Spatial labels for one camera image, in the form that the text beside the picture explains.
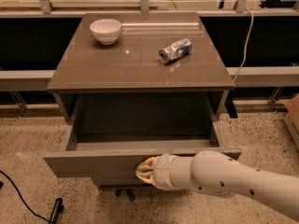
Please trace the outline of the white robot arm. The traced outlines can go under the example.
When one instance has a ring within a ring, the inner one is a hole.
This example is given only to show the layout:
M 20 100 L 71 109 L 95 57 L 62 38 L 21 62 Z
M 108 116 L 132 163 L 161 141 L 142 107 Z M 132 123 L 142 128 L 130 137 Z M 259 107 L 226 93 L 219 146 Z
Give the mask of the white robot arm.
M 228 197 L 247 196 L 280 214 L 299 220 L 299 178 L 251 168 L 220 152 L 204 150 L 192 157 L 163 154 L 142 161 L 136 176 L 162 190 L 188 189 Z

